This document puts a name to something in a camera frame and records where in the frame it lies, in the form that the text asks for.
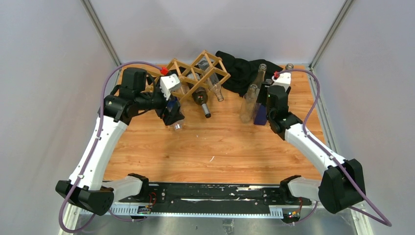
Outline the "blue square bottle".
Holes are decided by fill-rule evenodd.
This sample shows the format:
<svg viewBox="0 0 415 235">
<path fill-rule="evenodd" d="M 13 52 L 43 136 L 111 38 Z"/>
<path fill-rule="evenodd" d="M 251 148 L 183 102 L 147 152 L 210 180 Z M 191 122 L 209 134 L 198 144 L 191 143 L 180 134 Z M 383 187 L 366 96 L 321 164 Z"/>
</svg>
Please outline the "blue square bottle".
<svg viewBox="0 0 415 235">
<path fill-rule="evenodd" d="M 169 112 L 168 123 L 171 129 L 179 131 L 183 127 L 184 115 L 182 113 L 181 104 L 178 99 L 173 96 L 170 98 L 167 104 L 167 110 Z"/>
<path fill-rule="evenodd" d="M 266 113 L 266 101 L 267 101 L 267 95 L 266 94 L 260 94 L 257 98 L 257 102 L 255 104 L 254 109 L 254 125 L 266 125 L 267 123 L 267 113 Z"/>
</svg>

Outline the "clear bottle with white label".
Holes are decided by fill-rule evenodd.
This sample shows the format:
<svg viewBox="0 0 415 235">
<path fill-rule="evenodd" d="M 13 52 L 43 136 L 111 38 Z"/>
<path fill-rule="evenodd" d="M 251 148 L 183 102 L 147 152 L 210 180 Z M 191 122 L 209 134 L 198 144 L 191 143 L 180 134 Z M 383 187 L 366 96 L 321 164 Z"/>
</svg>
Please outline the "clear bottle with white label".
<svg viewBox="0 0 415 235">
<path fill-rule="evenodd" d="M 262 82 L 264 81 L 266 70 L 267 70 L 267 65 L 266 64 L 260 64 L 259 65 L 255 80 L 252 82 L 252 84 L 255 85 L 255 87 L 256 87 L 256 90 L 255 90 L 256 95 L 259 94 Z"/>
</svg>

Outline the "dark green bottle silver foil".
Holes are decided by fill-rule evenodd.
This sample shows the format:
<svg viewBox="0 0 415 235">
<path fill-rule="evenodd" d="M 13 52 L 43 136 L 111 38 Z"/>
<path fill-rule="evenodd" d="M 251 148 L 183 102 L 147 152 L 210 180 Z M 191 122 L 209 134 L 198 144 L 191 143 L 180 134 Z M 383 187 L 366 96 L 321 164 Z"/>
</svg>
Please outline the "dark green bottle silver foil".
<svg viewBox="0 0 415 235">
<path fill-rule="evenodd" d="M 207 105 L 208 95 L 207 95 L 207 92 L 206 92 L 205 88 L 198 87 L 192 93 L 192 98 L 193 98 L 193 100 L 196 104 L 201 106 L 201 108 L 204 112 L 205 118 L 210 118 L 211 113 L 210 113 L 210 110 L 209 110 L 208 105 Z"/>
</svg>

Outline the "clear bottle with black label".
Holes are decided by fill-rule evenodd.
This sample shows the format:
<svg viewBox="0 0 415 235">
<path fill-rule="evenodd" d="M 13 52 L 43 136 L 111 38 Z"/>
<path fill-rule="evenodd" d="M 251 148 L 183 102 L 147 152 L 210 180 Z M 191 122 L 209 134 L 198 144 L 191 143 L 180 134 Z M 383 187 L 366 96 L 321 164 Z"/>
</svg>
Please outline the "clear bottle with black label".
<svg viewBox="0 0 415 235">
<path fill-rule="evenodd" d="M 286 64 L 284 73 L 280 74 L 280 78 L 282 78 L 285 82 L 290 83 L 291 82 L 291 70 L 294 69 L 294 65 L 291 63 Z"/>
</svg>

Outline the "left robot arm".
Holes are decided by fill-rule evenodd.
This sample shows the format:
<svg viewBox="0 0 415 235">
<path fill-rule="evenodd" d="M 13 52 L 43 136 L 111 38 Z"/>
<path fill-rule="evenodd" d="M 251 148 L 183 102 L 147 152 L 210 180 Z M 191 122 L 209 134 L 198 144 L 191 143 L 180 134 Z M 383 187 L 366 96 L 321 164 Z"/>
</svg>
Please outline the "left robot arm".
<svg viewBox="0 0 415 235">
<path fill-rule="evenodd" d="M 184 119 L 173 95 L 181 82 L 176 74 L 163 71 L 156 79 L 147 70 L 126 68 L 121 83 L 103 99 L 94 134 L 78 167 L 56 192 L 74 206 L 96 215 L 106 214 L 112 204 L 127 197 L 138 202 L 153 201 L 147 177 L 130 173 L 124 179 L 104 182 L 103 176 L 113 151 L 132 118 L 154 110 L 166 126 Z"/>
</svg>

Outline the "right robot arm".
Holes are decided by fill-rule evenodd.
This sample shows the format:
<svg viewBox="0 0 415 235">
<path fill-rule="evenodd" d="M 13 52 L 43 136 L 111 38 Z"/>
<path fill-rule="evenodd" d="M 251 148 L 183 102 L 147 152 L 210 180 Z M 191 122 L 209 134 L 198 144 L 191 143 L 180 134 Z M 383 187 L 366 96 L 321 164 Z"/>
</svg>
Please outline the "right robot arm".
<svg viewBox="0 0 415 235">
<path fill-rule="evenodd" d="M 362 165 L 356 159 L 345 159 L 317 139 L 302 120 L 289 111 L 288 94 L 280 85 L 263 85 L 261 88 L 259 98 L 266 107 L 270 129 L 299 150 L 322 179 L 294 175 L 282 180 L 281 201 L 290 205 L 298 198 L 311 199 L 322 203 L 330 213 L 338 213 L 364 201 L 366 189 Z"/>
</svg>

